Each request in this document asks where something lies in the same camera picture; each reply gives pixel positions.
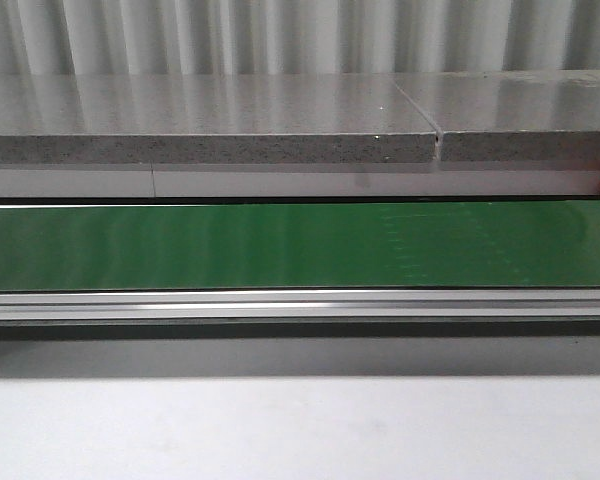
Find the grey stone slab left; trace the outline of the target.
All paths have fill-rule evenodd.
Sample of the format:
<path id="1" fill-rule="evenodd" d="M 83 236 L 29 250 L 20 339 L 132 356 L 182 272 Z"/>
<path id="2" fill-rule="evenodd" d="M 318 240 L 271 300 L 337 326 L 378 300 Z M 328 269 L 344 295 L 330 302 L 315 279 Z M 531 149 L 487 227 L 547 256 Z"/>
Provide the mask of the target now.
<path id="1" fill-rule="evenodd" d="M 0 75 L 0 166 L 427 163 L 384 75 Z"/>

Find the grey stone slab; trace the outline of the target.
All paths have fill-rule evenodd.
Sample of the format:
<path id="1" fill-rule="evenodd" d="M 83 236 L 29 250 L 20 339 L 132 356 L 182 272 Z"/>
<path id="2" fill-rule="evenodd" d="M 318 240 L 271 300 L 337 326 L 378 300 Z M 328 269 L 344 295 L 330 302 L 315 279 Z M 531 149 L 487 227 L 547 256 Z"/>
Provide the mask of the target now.
<path id="1" fill-rule="evenodd" d="M 0 75 L 0 166 L 427 163 L 384 75 Z"/>
<path id="2" fill-rule="evenodd" d="M 600 169 L 600 70 L 396 74 L 443 165 Z"/>

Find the green conveyor belt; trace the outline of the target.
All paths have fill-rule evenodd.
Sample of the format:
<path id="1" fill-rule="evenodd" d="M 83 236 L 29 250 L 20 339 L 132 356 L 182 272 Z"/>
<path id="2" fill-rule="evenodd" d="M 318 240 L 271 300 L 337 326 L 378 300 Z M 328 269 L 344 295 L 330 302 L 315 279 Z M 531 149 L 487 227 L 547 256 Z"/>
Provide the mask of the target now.
<path id="1" fill-rule="evenodd" d="M 0 292 L 600 287 L 600 200 L 0 208 Z"/>

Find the grey stone slab right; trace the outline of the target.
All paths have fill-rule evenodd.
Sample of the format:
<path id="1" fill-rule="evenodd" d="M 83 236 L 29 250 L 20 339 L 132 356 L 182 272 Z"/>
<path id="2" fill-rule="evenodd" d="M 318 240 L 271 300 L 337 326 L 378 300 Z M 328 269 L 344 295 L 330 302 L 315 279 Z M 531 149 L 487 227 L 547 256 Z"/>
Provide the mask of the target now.
<path id="1" fill-rule="evenodd" d="M 600 169 L 600 70 L 396 74 L 443 165 Z"/>

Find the white pleated curtain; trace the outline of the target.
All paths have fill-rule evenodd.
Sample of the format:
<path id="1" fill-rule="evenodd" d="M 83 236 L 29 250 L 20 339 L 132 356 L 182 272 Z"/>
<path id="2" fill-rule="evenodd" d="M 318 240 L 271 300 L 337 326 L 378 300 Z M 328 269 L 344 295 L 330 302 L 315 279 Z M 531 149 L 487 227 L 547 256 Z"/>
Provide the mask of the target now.
<path id="1" fill-rule="evenodd" d="M 600 69 L 600 1 L 0 1 L 0 74 Z"/>

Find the aluminium conveyor side rail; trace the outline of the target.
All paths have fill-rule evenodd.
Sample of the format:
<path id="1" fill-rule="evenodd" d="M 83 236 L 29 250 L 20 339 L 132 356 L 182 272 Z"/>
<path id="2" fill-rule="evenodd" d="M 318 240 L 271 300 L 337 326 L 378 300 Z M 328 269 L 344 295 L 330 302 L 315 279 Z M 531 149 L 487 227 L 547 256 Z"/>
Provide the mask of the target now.
<path id="1" fill-rule="evenodd" d="M 600 321 L 600 288 L 0 293 L 0 327 Z"/>

